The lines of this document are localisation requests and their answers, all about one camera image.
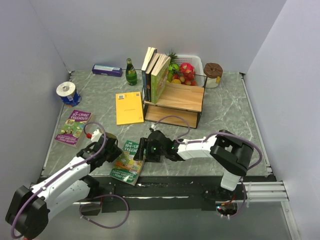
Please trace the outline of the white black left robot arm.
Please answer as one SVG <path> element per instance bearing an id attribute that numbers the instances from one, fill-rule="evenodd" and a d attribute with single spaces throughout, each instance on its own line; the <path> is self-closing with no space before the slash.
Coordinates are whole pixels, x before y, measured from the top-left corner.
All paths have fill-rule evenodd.
<path id="1" fill-rule="evenodd" d="M 115 135 L 98 133 L 63 168 L 31 188 L 18 188 L 11 200 L 5 221 L 22 236 L 36 238 L 49 221 L 79 200 L 95 200 L 101 193 L 98 180 L 90 173 L 105 162 L 113 162 L 122 150 Z"/>

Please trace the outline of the purple 117-storey treehouse book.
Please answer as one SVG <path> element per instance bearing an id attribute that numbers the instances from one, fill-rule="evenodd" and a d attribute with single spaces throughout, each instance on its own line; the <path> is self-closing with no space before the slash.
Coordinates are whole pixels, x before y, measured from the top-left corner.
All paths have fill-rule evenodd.
<path id="1" fill-rule="evenodd" d="M 93 114 L 91 112 L 73 110 L 54 140 L 76 148 L 85 135 L 85 124 L 90 122 L 92 117 Z"/>

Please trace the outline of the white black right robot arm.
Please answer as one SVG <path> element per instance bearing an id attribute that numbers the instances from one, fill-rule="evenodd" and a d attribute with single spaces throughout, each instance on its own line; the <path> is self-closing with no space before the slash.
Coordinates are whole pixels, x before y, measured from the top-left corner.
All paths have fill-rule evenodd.
<path id="1" fill-rule="evenodd" d="M 254 149 L 250 141 L 226 130 L 194 140 L 171 140 L 160 130 L 154 130 L 147 138 L 140 139 L 133 159 L 159 162 L 163 156 L 173 162 L 191 159 L 216 160 L 224 168 L 218 193 L 228 200 L 236 194 L 240 179 L 247 175 Z"/>

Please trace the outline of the green 65-storey treehouse book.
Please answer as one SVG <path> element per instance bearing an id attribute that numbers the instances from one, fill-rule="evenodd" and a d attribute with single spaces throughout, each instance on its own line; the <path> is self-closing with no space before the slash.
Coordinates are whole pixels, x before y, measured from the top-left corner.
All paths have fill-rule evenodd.
<path id="1" fill-rule="evenodd" d="M 170 61 L 171 58 L 168 55 L 160 54 L 151 73 L 151 102 L 153 104 L 157 103 L 165 88 Z"/>

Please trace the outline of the dark blue paperback book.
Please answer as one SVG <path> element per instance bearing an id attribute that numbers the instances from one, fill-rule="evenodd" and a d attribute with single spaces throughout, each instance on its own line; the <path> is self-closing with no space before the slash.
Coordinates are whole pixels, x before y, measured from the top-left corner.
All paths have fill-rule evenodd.
<path id="1" fill-rule="evenodd" d="M 152 59 L 157 53 L 157 48 L 155 47 L 148 47 L 147 52 L 144 57 L 144 61 L 141 67 L 141 74 L 142 74 L 142 82 L 143 82 L 143 93 L 144 93 L 144 100 L 149 101 L 150 94 L 148 89 L 148 81 L 149 81 L 149 68 L 152 62 Z"/>

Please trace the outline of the green 104-storey treehouse book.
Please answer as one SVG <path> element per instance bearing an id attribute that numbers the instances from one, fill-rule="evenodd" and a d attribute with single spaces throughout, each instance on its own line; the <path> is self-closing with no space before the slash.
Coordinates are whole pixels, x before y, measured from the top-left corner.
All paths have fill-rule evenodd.
<path id="1" fill-rule="evenodd" d="M 122 154 L 115 160 L 110 171 L 110 176 L 123 183 L 134 186 L 145 163 L 145 153 L 142 157 L 134 159 L 139 148 L 139 144 L 127 140 L 122 148 Z"/>

